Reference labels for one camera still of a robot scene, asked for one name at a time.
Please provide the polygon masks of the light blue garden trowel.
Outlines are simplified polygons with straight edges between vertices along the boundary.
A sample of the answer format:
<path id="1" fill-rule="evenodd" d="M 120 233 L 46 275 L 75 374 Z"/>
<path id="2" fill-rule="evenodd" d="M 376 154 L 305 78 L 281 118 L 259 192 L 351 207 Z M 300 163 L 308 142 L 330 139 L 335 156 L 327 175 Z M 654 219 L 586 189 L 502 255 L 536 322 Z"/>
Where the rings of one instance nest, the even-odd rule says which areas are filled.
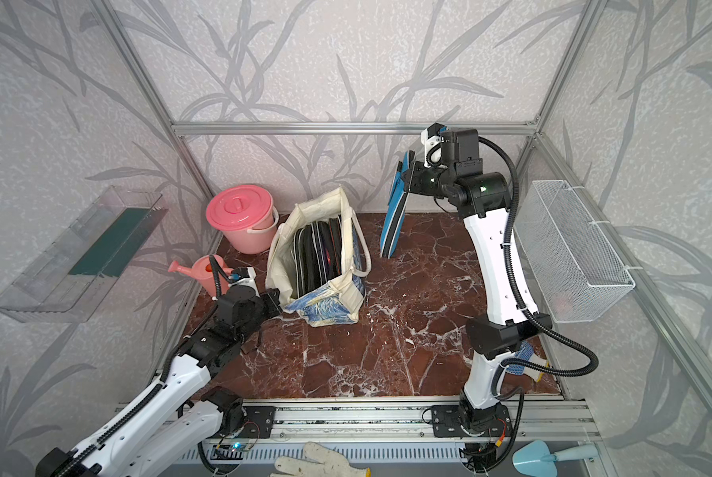
<path id="1" fill-rule="evenodd" d="M 525 476 L 556 477 L 557 462 L 594 459 L 599 451 L 594 444 L 584 444 L 564 450 L 551 451 L 546 442 L 535 440 L 512 455 L 516 471 Z"/>

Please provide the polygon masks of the pink watering can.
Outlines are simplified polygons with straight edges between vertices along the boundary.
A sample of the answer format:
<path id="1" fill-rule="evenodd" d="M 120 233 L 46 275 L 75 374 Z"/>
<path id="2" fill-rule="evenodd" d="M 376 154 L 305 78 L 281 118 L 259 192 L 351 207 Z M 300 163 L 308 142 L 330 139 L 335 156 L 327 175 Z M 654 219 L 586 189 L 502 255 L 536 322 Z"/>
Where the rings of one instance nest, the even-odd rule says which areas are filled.
<path id="1" fill-rule="evenodd" d="M 221 266 L 223 272 L 227 274 L 227 276 L 231 275 L 233 270 L 232 268 L 229 268 L 224 260 L 218 256 L 218 254 L 213 254 L 212 258 L 214 258 L 216 264 L 218 266 Z M 178 272 L 181 273 L 187 277 L 190 277 L 197 282 L 199 282 L 203 288 L 207 291 L 207 293 L 211 297 L 216 296 L 216 285 L 215 285 L 215 280 L 214 280 L 214 275 L 213 275 L 213 268 L 212 268 L 212 262 L 210 262 L 210 256 L 202 256 L 202 258 L 198 258 L 196 262 L 194 262 L 193 266 L 189 268 L 189 266 L 181 266 L 177 260 L 173 260 L 171 262 L 169 268 L 169 272 Z M 229 287 L 229 282 L 224 278 L 222 275 L 219 276 L 219 281 L 221 284 L 221 289 L 222 291 L 226 291 Z"/>

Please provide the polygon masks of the clear plastic wall tray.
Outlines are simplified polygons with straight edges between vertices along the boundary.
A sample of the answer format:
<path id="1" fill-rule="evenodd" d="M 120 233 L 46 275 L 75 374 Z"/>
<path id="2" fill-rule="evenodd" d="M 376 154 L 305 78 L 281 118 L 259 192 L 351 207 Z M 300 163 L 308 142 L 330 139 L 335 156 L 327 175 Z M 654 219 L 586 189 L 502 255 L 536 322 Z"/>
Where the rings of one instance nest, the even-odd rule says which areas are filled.
<path id="1" fill-rule="evenodd" d="M 20 323 L 85 323 L 167 214 L 163 195 L 109 186 L 0 293 Z"/>

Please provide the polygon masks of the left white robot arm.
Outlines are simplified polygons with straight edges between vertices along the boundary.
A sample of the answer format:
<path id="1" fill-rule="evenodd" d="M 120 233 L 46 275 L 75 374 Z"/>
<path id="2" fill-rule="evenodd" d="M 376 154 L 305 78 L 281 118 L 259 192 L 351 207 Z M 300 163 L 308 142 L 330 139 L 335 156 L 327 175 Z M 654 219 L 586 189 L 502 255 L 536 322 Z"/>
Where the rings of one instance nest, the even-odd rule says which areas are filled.
<path id="1" fill-rule="evenodd" d="M 231 286 L 147 388 L 71 450 L 52 449 L 36 475 L 157 476 L 198 443 L 240 433 L 248 421 L 241 397 L 216 387 L 192 407 L 186 403 L 280 314 L 276 288 L 260 293 L 250 285 Z"/>

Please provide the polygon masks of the pink bucket with lid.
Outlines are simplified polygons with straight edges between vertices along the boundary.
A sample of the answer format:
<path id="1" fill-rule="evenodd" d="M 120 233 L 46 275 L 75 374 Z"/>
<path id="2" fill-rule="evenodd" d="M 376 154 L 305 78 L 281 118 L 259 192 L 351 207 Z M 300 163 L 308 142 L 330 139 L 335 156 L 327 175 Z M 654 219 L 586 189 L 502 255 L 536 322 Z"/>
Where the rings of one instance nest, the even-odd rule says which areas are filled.
<path id="1" fill-rule="evenodd" d="M 270 192 L 256 185 L 240 185 L 214 197 L 206 219 L 241 254 L 261 254 L 270 249 L 280 214 Z"/>

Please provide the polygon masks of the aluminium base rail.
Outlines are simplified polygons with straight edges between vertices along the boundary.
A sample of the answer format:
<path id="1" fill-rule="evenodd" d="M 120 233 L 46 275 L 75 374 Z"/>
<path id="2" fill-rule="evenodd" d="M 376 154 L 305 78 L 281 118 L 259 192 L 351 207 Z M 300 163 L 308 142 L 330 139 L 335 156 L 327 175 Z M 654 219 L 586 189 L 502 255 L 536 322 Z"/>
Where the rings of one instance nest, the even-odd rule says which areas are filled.
<path id="1" fill-rule="evenodd" d="M 455 397 L 333 397 L 248 399 L 249 407 L 274 407 L 267 443 L 429 442 L 431 407 L 457 406 Z M 598 425 L 584 401 L 528 395 L 517 437 L 523 440 L 600 441 Z"/>

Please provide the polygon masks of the white work glove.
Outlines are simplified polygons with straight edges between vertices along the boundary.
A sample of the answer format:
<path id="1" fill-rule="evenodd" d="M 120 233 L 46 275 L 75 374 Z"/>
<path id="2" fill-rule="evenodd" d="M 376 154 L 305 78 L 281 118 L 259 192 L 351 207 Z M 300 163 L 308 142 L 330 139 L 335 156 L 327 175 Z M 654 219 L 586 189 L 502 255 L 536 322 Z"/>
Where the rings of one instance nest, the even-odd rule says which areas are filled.
<path id="1" fill-rule="evenodd" d="M 369 468 L 352 467 L 341 453 L 315 442 L 307 442 L 303 459 L 279 457 L 274 463 L 272 476 L 300 477 L 371 477 Z"/>

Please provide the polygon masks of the green paddle case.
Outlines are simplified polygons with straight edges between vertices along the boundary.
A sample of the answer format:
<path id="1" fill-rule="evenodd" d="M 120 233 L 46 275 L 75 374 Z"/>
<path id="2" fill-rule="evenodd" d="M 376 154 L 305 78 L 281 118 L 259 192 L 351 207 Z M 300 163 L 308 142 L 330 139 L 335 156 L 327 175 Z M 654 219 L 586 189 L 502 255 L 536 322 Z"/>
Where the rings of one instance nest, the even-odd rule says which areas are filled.
<path id="1" fill-rule="evenodd" d="M 294 258 L 294 264 L 296 265 L 296 297 L 301 298 L 307 294 L 306 291 L 306 274 L 307 265 L 306 258 L 304 256 L 304 232 L 305 228 L 302 227 L 296 230 L 294 234 L 294 244 L 292 245 L 292 257 Z"/>

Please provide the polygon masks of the red trimmed paddle case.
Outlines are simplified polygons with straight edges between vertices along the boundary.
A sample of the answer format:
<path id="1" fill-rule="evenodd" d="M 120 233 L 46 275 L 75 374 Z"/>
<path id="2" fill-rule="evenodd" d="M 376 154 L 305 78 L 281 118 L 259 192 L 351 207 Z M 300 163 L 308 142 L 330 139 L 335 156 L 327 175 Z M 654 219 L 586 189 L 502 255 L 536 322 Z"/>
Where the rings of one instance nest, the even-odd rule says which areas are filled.
<path id="1" fill-rule="evenodd" d="M 342 230 L 341 230 L 341 216 L 338 215 L 336 218 L 330 219 L 328 221 L 328 226 L 330 229 L 330 238 L 332 244 L 332 254 L 331 254 L 331 269 L 332 276 L 337 277 L 342 274 L 341 267 L 341 254 L 342 254 Z"/>

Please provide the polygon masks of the canvas tote bag starry print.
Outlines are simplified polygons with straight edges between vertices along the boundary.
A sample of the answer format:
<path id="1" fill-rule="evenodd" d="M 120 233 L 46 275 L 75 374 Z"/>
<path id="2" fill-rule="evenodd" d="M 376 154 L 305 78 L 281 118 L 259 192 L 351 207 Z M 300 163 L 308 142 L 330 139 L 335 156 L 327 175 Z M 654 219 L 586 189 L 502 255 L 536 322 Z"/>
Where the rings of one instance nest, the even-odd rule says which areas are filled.
<path id="1" fill-rule="evenodd" d="M 297 204 L 268 254 L 266 288 L 312 327 L 351 325 L 365 301 L 372 260 L 346 192 L 334 189 Z"/>

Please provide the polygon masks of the aluminium cage frame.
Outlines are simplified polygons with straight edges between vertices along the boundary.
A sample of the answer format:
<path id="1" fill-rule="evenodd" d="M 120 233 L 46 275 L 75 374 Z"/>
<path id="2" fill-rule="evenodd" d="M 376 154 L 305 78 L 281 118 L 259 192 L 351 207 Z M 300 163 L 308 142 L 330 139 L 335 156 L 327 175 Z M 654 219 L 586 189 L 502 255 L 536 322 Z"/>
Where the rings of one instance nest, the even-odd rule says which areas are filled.
<path id="1" fill-rule="evenodd" d="M 580 181 L 573 170 L 560 158 L 556 146 L 545 132 L 572 73 L 584 49 L 596 32 L 608 4 L 604 1 L 586 1 L 582 5 L 579 22 L 572 34 L 568 50 L 561 60 L 558 71 L 548 89 L 535 119 L 529 121 L 479 122 L 477 129 L 493 135 L 521 135 L 528 139 L 527 147 L 538 150 L 552 170 L 573 186 Z M 113 4 L 95 1 L 91 4 L 97 23 L 113 42 L 113 47 L 123 58 L 125 65 L 136 81 L 141 93 L 153 108 L 155 116 L 164 129 L 166 139 L 187 166 L 188 172 L 202 189 L 208 187 L 206 179 L 183 138 L 187 135 L 416 135 L 423 129 L 420 122 L 364 122 L 364 121 L 208 121 L 180 123 L 171 118 L 161 94 L 155 89 L 153 79 L 145 69 L 142 59 Z M 666 345 L 679 369 L 688 379 L 704 407 L 712 414 L 712 363 L 696 343 L 694 337 L 666 301 L 654 279 L 642 267 L 642 262 L 626 245 L 618 229 L 611 223 L 601 226 L 612 249 L 628 267 L 636 281 L 636 301 L 659 339 Z"/>

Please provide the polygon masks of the blue paddle case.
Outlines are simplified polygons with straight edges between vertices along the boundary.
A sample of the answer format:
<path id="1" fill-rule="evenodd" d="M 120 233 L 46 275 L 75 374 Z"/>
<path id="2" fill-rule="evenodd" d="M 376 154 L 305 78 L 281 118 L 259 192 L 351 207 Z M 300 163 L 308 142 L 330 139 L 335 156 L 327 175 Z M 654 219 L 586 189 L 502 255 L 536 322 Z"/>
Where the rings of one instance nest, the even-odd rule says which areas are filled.
<path id="1" fill-rule="evenodd" d="M 414 161 L 415 152 L 409 150 L 397 166 L 388 202 L 388 211 L 380 236 L 381 258 L 391 258 L 398 244 L 408 199 L 405 176 L 411 171 Z"/>

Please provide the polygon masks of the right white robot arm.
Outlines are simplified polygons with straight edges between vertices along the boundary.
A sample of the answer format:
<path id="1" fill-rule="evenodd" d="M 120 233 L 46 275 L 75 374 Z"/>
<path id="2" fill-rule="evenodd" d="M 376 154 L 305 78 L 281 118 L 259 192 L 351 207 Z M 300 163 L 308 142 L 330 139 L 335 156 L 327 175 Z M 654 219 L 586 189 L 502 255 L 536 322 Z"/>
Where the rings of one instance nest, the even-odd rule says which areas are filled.
<path id="1" fill-rule="evenodd" d="M 508 398 L 501 386 L 514 367 L 556 377 L 583 377 L 600 361 L 589 348 L 557 332 L 549 315 L 527 300 L 526 280 L 515 244 L 520 205 L 516 168 L 509 155 L 474 129 L 428 132 L 425 156 L 403 171 L 408 194 L 447 200 L 463 221 L 481 266 L 487 309 L 467 322 L 473 366 L 461 392 L 459 413 L 467 429 L 489 421 Z M 551 369 L 518 357 L 523 342 L 545 335 L 580 353 L 588 362 L 578 369 Z"/>

